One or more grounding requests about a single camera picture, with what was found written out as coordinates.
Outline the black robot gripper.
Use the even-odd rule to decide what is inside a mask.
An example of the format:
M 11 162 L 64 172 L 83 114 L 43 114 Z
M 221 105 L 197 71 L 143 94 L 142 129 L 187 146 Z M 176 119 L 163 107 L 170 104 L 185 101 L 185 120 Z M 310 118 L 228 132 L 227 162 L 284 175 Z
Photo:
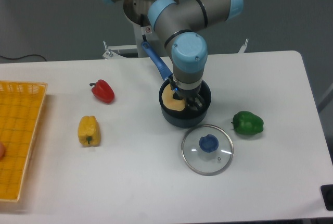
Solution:
M 202 79 L 194 83 L 184 83 L 174 77 L 168 77 L 168 81 L 174 91 L 173 99 L 184 99 L 189 110 L 203 109 L 206 106 L 205 100 L 199 95 Z

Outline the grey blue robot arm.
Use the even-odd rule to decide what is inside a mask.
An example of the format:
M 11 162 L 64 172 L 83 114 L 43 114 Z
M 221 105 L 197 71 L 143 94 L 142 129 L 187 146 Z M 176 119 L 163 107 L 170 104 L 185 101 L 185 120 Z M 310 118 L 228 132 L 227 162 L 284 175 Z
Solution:
M 105 0 L 124 2 L 127 18 L 140 27 L 149 26 L 173 64 L 167 75 L 171 89 L 190 107 L 200 110 L 199 95 L 207 61 L 207 44 L 199 30 L 238 16 L 244 0 Z

